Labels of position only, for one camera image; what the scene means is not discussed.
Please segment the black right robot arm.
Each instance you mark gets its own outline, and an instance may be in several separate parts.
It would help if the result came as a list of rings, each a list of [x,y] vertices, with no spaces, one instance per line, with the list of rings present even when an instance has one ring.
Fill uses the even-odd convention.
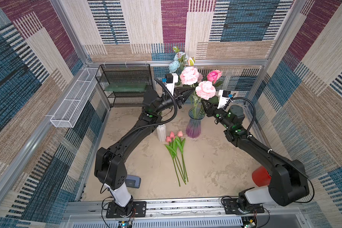
[[[225,111],[206,100],[202,100],[202,106],[208,117],[215,118],[217,124],[225,127],[226,139],[258,161],[271,177],[266,186],[242,191],[239,194],[240,206],[270,202],[286,206],[310,194],[311,181],[304,165],[277,154],[258,141],[249,129],[245,129],[242,126],[245,115],[241,106],[232,105],[229,111]]]

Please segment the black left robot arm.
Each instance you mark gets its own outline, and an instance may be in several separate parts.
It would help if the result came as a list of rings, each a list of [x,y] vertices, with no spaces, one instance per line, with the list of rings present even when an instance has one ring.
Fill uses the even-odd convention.
[[[134,127],[119,141],[108,148],[101,147],[96,153],[94,175],[109,189],[115,204],[131,208],[133,197],[125,185],[125,162],[138,144],[162,124],[173,120],[181,106],[194,92],[193,88],[177,87],[171,93],[167,88],[159,96],[151,89],[144,93],[142,112]]]

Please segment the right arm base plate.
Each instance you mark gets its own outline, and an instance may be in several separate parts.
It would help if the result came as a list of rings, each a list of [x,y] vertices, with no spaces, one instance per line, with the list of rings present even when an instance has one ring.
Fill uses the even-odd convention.
[[[250,204],[243,197],[223,196],[220,199],[226,214],[246,215],[254,213],[264,213],[262,204]]]

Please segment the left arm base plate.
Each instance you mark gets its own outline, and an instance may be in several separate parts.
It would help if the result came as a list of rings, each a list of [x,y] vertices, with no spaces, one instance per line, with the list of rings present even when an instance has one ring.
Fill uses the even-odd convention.
[[[146,216],[147,202],[146,201],[130,201],[125,207],[120,207],[114,201],[108,204],[106,210],[106,218],[144,218]]]

